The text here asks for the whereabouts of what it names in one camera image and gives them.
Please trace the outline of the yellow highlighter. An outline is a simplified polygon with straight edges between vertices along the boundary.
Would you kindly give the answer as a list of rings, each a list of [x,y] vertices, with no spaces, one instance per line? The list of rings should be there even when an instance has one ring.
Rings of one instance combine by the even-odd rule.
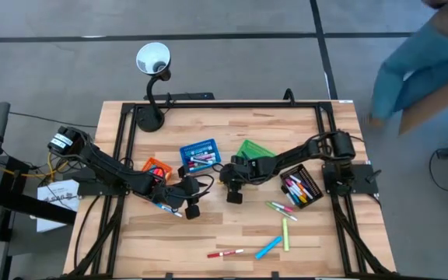
[[[290,245],[289,245],[289,228],[287,218],[282,219],[282,236],[283,236],[283,250],[285,252],[289,252]]]

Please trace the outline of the orange plastic basket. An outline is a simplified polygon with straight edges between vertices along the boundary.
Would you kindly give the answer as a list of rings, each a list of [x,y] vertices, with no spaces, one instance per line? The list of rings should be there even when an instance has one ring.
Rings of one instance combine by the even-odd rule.
[[[149,171],[150,173],[153,173],[152,169],[154,167],[162,168],[164,170],[163,176],[164,176],[165,180],[169,180],[170,179],[170,177],[172,175],[172,171],[173,171],[172,167],[167,165],[167,164],[165,164],[162,161],[159,161],[158,159],[153,158],[153,157],[150,157],[145,162],[145,165],[142,167],[142,171]]]

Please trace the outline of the blue plastic basket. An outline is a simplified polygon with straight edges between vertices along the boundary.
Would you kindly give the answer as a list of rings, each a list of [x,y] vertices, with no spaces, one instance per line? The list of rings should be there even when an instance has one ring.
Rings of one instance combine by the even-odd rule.
[[[215,161],[209,167],[201,169],[201,170],[189,170],[189,173],[196,173],[208,168],[211,168],[216,163],[221,163],[221,156],[219,154],[218,146],[213,138],[196,142],[190,145],[186,145],[180,148],[180,157],[183,163],[183,166],[188,167],[188,163],[190,162],[190,158],[192,156],[199,156],[204,154],[215,154]]]

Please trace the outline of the black plastic basket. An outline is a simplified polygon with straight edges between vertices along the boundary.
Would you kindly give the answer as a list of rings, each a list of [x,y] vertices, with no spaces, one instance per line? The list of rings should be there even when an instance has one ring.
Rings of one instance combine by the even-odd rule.
[[[290,200],[290,202],[297,208],[303,209],[308,205],[320,200],[324,194],[317,186],[314,179],[310,176],[306,167],[303,164],[294,166],[293,168],[286,170],[279,175],[282,182],[282,192]],[[296,183],[301,183],[313,196],[313,200],[310,200],[297,186]],[[307,200],[306,205],[299,204],[295,198],[294,194],[303,196]]]

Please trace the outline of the white printed paper sheet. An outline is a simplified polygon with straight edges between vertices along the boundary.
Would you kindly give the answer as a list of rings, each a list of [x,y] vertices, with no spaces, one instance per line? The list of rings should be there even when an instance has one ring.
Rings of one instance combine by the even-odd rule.
[[[37,188],[37,199],[77,212],[79,208],[79,183],[62,180]],[[44,233],[65,226],[64,223],[36,218],[37,232]]]

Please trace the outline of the thin red dry erase marker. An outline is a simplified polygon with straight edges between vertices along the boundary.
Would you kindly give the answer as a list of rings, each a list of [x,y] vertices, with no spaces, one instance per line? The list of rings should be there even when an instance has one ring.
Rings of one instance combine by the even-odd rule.
[[[227,255],[233,254],[241,254],[244,252],[244,249],[235,249],[235,250],[225,250],[221,252],[215,252],[207,255],[207,258],[216,258],[216,257],[224,257]]]

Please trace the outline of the black power strip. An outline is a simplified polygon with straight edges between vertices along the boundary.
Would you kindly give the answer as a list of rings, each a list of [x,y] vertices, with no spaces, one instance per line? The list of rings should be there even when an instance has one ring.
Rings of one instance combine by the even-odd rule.
[[[165,93],[156,94],[154,100],[214,100],[213,93]]]

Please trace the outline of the blue highlighter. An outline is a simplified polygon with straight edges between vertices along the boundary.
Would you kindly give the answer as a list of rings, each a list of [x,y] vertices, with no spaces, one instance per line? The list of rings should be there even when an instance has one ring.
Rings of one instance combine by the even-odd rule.
[[[260,260],[261,258],[263,258],[271,249],[273,249],[276,245],[278,245],[279,243],[282,242],[282,237],[281,236],[277,236],[275,237],[270,243],[268,243],[265,247],[263,247],[262,249],[260,249],[256,254],[255,254],[255,259],[256,260]]]

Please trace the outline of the black gooseneck desk lamp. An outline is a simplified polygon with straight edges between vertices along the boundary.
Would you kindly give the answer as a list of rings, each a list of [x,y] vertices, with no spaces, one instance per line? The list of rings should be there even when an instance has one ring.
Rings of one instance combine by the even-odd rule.
[[[135,64],[140,72],[150,77],[146,86],[146,96],[149,105],[138,112],[137,125],[142,131],[154,132],[159,130],[165,121],[164,113],[157,107],[152,88],[157,81],[168,81],[170,72],[171,53],[169,48],[160,42],[152,42],[141,47],[136,54]]]

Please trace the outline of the person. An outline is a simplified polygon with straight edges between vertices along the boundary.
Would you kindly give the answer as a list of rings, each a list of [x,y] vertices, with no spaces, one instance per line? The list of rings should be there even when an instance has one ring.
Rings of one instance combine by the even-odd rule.
[[[383,126],[448,84],[448,0],[421,0],[434,15],[380,66],[367,121]]]

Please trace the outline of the green plastic basket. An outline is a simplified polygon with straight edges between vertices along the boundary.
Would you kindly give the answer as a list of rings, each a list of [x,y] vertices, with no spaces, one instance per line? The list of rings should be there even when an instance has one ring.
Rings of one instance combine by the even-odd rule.
[[[272,151],[248,139],[243,141],[236,154],[241,157],[247,157],[248,159],[255,159],[262,156],[275,156]]]

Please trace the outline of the thin light blue Expo marker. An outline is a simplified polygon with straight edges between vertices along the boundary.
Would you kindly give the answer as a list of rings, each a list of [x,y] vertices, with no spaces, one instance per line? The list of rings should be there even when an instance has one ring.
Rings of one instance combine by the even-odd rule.
[[[163,204],[160,204],[160,203],[155,204],[155,206],[157,208],[162,209],[165,212],[169,212],[171,215],[175,215],[177,217],[183,218],[183,215],[181,213],[179,213],[177,210],[174,210],[174,209],[170,208],[169,206],[166,206],[166,205],[163,205]]]

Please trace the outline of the black metal table frame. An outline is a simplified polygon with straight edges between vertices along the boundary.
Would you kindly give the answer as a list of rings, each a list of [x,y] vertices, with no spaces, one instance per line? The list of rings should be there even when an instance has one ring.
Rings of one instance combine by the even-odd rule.
[[[163,127],[141,131],[127,103],[103,104],[95,143],[107,154],[127,158],[135,169],[154,157],[179,167],[181,146],[213,138],[228,162],[246,139],[274,152],[284,152],[315,135],[320,127],[308,101],[187,101],[176,102]],[[200,216],[188,220],[171,215],[130,195],[124,201],[117,251],[104,247],[97,271],[113,278],[247,278],[341,276],[344,273],[329,196],[298,210],[288,221],[289,252],[283,250],[282,215],[265,202],[286,202],[278,179],[243,187],[243,203],[226,201],[226,188],[215,182],[200,200]],[[282,242],[260,260],[255,254],[281,236]],[[244,249],[241,254],[207,258],[208,254]]]

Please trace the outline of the brown cardboard box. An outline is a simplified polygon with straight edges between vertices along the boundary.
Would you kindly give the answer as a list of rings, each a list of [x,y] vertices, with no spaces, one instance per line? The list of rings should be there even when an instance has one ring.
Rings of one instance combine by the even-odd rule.
[[[399,135],[417,128],[448,108],[448,84],[403,110]]]

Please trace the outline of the black stand leg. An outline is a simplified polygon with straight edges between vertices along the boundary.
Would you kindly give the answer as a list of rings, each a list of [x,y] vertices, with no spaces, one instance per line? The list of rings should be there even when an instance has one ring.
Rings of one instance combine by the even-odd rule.
[[[4,167],[9,167],[9,170],[16,174],[3,173],[0,180],[0,206],[10,211],[33,215],[37,218],[67,225],[74,224],[76,212],[23,193],[26,186],[26,178],[21,171],[27,172],[30,168],[29,165],[9,156]]]

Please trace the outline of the thin orange marker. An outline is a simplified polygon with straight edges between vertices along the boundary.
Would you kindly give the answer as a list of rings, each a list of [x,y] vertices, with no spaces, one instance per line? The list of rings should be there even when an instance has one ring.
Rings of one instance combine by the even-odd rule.
[[[310,199],[313,200],[313,196],[312,194],[301,184],[301,183],[296,183],[298,188]]]

